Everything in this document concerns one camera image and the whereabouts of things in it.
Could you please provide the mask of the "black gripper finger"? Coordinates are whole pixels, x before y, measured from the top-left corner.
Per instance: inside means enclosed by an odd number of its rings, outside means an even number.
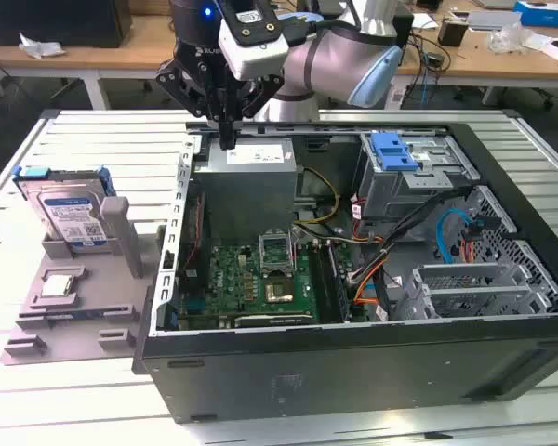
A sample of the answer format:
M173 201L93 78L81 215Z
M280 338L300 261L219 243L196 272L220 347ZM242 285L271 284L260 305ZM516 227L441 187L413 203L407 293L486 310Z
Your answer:
M222 150L229 149L229 120L222 105L219 89L215 85L212 67L205 61L196 62L190 86L184 79L186 71L177 59L167 61L157 72L155 80L185 110L195 117L205 117L209 125L219 133Z
M238 130L235 122L254 115L279 91L285 79L270 74L250 81L238 81L231 74L227 85L227 149L233 149Z

